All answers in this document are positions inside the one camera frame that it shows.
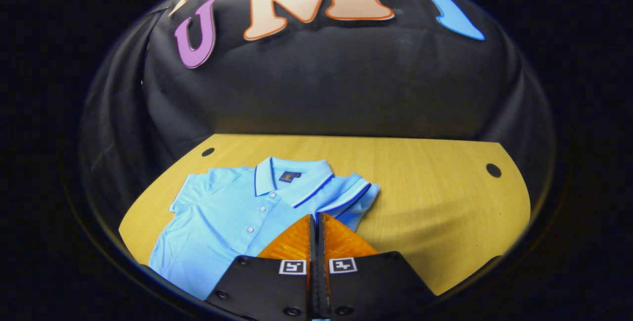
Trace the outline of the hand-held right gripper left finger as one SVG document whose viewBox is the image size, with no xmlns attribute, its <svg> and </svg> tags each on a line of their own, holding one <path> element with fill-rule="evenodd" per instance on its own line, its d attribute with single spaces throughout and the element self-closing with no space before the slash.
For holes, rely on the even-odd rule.
<svg viewBox="0 0 633 321">
<path fill-rule="evenodd" d="M 247 321 L 312 319 L 315 219 L 299 218 L 256 256 L 235 257 L 206 303 Z"/>
</svg>

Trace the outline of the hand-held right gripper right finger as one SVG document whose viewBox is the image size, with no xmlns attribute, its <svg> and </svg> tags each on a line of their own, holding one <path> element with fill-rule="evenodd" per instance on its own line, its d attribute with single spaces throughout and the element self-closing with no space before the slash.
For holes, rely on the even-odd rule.
<svg viewBox="0 0 633 321">
<path fill-rule="evenodd" d="M 336 218 L 318 215 L 319 319 L 410 321 L 436 298 L 401 253 L 378 253 Z"/>
</svg>

